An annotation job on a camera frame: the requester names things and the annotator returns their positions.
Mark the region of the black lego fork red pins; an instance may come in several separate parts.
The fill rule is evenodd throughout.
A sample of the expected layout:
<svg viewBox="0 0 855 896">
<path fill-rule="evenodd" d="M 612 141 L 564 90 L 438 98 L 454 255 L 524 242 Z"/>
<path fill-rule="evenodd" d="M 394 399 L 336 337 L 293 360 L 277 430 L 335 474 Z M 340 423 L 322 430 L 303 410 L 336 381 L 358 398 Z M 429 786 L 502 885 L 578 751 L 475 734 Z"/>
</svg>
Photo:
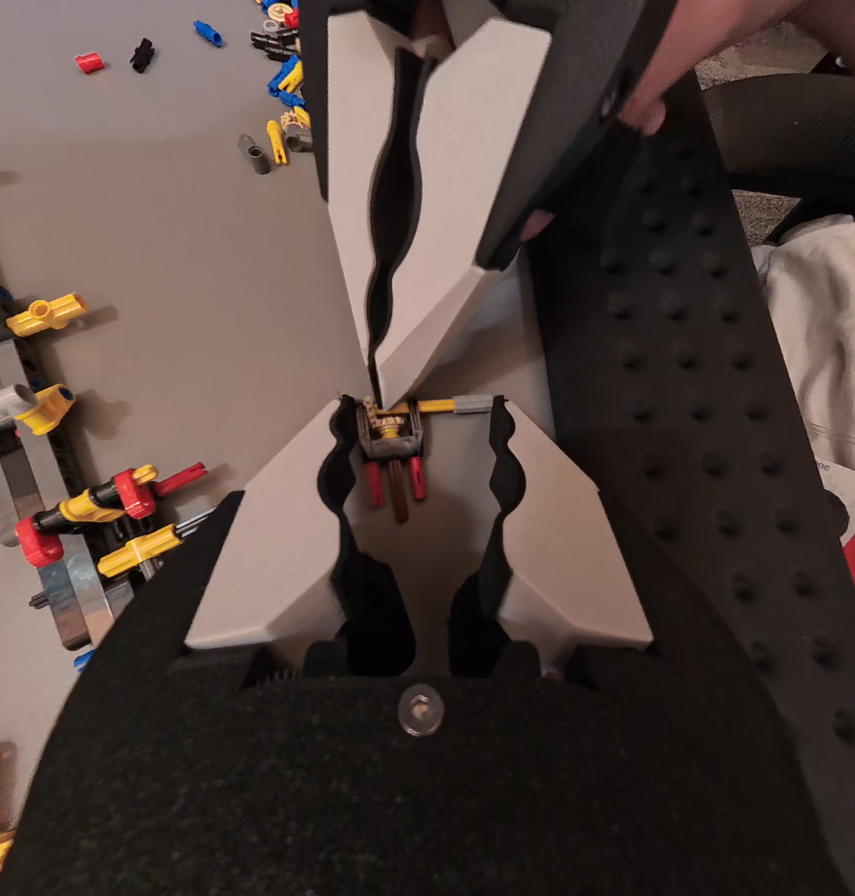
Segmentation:
<svg viewBox="0 0 855 896">
<path fill-rule="evenodd" d="M 366 396 L 363 399 L 375 401 Z M 405 435 L 400 438 L 383 440 L 376 430 L 376 421 L 368 420 L 361 399 L 356 407 L 357 435 L 364 461 L 364 470 L 372 508 L 392 507 L 389 485 L 388 463 L 402 461 L 403 474 L 410 478 L 411 497 L 416 502 L 427 498 L 428 489 L 423 467 L 424 427 L 417 401 L 410 399 L 393 409 L 384 410 L 387 415 L 405 415 L 408 420 Z"/>
</svg>

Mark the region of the black foam pad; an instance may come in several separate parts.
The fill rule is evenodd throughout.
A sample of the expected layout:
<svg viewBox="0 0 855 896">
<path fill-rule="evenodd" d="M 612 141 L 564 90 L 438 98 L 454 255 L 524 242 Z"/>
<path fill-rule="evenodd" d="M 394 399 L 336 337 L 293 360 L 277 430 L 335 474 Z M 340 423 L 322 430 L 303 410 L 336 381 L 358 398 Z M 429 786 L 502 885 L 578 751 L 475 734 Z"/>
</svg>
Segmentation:
<svg viewBox="0 0 855 896">
<path fill-rule="evenodd" d="M 557 442 L 737 640 L 855 894 L 855 586 L 702 91 L 528 244 Z"/>
</svg>

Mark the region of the person's right hand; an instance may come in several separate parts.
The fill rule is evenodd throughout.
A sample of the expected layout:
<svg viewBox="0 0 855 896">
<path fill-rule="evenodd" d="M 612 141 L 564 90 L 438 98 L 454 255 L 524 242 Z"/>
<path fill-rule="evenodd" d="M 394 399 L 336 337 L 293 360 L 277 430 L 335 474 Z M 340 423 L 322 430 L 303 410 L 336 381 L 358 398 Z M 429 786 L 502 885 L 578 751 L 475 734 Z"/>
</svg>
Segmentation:
<svg viewBox="0 0 855 896">
<path fill-rule="evenodd" d="M 842 56 L 855 76 L 855 1 L 679 1 L 619 121 L 655 134 L 666 117 L 663 95 L 683 75 L 782 21 Z"/>
</svg>

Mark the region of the pile of small lego pins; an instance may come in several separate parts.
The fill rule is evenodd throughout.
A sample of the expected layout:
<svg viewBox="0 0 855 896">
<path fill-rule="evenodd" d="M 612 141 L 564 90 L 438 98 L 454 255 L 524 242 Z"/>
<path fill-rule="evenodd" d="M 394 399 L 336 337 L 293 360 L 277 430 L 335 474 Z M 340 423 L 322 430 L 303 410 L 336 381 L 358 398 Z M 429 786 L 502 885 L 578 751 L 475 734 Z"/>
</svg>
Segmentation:
<svg viewBox="0 0 855 896">
<path fill-rule="evenodd" d="M 266 124 L 268 161 L 265 167 L 286 167 L 293 153 L 313 153 L 313 126 L 303 88 L 300 13 L 297 1 L 255 1 L 262 20 L 250 34 L 253 49 L 277 63 L 277 73 L 267 92 L 281 105 L 280 113 Z"/>
</svg>

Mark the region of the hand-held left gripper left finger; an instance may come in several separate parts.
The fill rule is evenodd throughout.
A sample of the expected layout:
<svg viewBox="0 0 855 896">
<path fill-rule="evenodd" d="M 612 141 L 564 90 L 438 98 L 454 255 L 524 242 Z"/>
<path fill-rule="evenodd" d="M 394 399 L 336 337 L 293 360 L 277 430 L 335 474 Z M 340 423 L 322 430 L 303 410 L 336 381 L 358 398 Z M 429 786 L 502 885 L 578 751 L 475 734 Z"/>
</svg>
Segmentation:
<svg viewBox="0 0 855 896">
<path fill-rule="evenodd" d="M 188 648 L 265 646 L 301 670 L 312 646 L 338 642 L 355 675 L 410 668 L 415 635 L 395 577 L 358 547 L 344 509 L 357 448 L 356 401 L 331 400 L 249 481 Z"/>
</svg>

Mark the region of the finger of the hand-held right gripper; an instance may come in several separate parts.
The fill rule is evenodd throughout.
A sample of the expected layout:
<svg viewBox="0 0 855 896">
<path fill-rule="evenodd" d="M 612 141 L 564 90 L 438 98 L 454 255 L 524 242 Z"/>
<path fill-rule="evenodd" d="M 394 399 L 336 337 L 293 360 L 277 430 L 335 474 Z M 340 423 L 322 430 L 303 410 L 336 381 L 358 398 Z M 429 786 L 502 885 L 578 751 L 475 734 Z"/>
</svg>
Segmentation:
<svg viewBox="0 0 855 896">
<path fill-rule="evenodd" d="M 492 18 L 427 80 L 415 138 L 420 213 L 378 347 L 384 405 L 417 387 L 502 277 L 477 262 L 478 245 L 550 42 L 543 29 Z"/>
<path fill-rule="evenodd" d="M 328 210 L 372 395 L 395 403 L 380 350 L 401 300 L 392 280 L 421 207 L 415 137 L 428 61 L 364 9 L 328 19 Z"/>
</svg>

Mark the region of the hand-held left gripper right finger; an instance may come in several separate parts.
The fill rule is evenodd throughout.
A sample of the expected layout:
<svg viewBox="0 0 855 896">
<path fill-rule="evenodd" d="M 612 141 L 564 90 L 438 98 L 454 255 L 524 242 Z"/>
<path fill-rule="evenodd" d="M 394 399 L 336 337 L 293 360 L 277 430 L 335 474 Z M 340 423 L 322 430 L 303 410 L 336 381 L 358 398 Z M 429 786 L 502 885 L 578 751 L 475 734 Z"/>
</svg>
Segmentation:
<svg viewBox="0 0 855 896">
<path fill-rule="evenodd" d="M 451 673 L 488 676 L 517 642 L 534 646 L 541 671 L 564 671 L 582 647 L 647 648 L 652 631 L 594 482 L 502 396 L 489 446 L 498 513 L 451 606 Z"/>
</svg>

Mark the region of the long grey lego beam assembly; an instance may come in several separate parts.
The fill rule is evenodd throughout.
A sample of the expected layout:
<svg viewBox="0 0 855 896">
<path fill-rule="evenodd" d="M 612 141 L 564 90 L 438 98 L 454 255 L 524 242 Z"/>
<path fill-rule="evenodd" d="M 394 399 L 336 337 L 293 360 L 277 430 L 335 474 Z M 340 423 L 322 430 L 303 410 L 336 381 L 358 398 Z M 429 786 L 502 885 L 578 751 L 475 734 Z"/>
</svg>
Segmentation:
<svg viewBox="0 0 855 896">
<path fill-rule="evenodd" d="M 50 611 L 79 671 L 165 554 L 212 514 L 166 524 L 161 512 L 207 476 L 202 463 L 166 477 L 144 464 L 86 482 L 64 424 L 77 397 L 44 373 L 30 338 L 88 311 L 77 293 L 21 305 L 0 285 L 0 543 L 38 575 L 30 606 Z"/>
</svg>

